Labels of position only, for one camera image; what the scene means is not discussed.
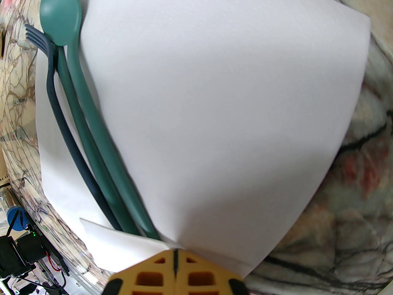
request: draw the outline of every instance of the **black cable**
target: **black cable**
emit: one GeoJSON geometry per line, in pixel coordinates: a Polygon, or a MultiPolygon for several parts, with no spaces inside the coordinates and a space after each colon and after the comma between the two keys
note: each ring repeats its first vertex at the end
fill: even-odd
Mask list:
{"type": "Polygon", "coordinates": [[[54,290],[54,291],[62,291],[62,290],[64,289],[64,287],[66,286],[66,284],[67,284],[67,280],[66,280],[66,277],[64,276],[63,270],[61,271],[61,275],[63,276],[64,284],[63,284],[62,286],[60,286],[60,287],[45,286],[45,285],[38,284],[38,283],[33,282],[33,281],[30,281],[30,280],[26,280],[25,278],[21,278],[21,277],[18,277],[18,278],[20,278],[21,280],[25,280],[26,282],[35,284],[35,285],[37,285],[37,286],[41,286],[41,287],[44,288],[44,289],[52,289],[52,290],[54,290]]]}
{"type": "Polygon", "coordinates": [[[10,227],[8,227],[8,230],[7,230],[7,233],[6,233],[6,237],[8,237],[11,234],[11,230],[14,227],[15,221],[17,220],[19,213],[21,213],[21,211],[17,210],[17,212],[15,213],[15,215],[14,215],[14,217],[13,217],[11,223],[10,223],[10,227]]]}

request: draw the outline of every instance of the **red wire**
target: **red wire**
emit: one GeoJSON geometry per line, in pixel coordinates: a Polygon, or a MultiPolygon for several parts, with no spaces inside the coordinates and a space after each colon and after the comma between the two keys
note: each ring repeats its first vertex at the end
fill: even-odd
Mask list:
{"type": "Polygon", "coordinates": [[[46,256],[48,257],[48,261],[49,261],[50,265],[52,266],[53,270],[55,270],[56,272],[60,272],[61,269],[60,268],[55,268],[55,266],[53,265],[52,259],[51,259],[51,257],[50,257],[48,252],[46,252],[46,256]]]}

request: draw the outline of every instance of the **marble countertop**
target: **marble countertop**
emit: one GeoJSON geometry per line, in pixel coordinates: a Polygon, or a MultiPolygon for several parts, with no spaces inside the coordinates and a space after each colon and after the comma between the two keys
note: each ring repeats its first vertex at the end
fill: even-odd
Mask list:
{"type": "MultiPolygon", "coordinates": [[[[336,1],[372,19],[364,84],[343,146],[316,195],[247,277],[254,294],[377,294],[393,278],[393,0],[336,1]]],[[[24,208],[73,271],[102,289],[111,273],[94,264],[42,190],[35,129],[37,50],[24,32],[24,24],[41,28],[39,3],[14,0],[1,12],[0,145],[24,208]]]]}

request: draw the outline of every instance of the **navy blue fork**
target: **navy blue fork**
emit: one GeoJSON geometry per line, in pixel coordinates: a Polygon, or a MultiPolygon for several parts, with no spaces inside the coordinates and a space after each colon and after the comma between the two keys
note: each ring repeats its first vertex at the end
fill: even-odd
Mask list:
{"type": "Polygon", "coordinates": [[[49,102],[55,115],[57,125],[66,142],[68,151],[70,152],[75,165],[77,166],[84,182],[93,195],[98,206],[101,208],[104,215],[107,217],[108,221],[111,223],[115,230],[122,230],[118,221],[116,220],[108,202],[99,188],[93,174],[91,173],[89,167],[87,166],[80,150],[70,132],[66,119],[64,118],[63,112],[61,110],[59,100],[56,96],[54,76],[55,76],[55,46],[52,44],[50,39],[38,31],[36,28],[25,25],[26,27],[26,39],[39,48],[48,57],[48,75],[46,77],[46,92],[48,93],[49,102]]]}

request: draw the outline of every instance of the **spoon bowl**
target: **spoon bowl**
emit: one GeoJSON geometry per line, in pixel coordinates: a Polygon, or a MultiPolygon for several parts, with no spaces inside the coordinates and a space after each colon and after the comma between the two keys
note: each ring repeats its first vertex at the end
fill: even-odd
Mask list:
{"type": "Polygon", "coordinates": [[[80,0],[41,0],[41,26],[45,34],[58,46],[79,38],[82,21],[80,0]]]}

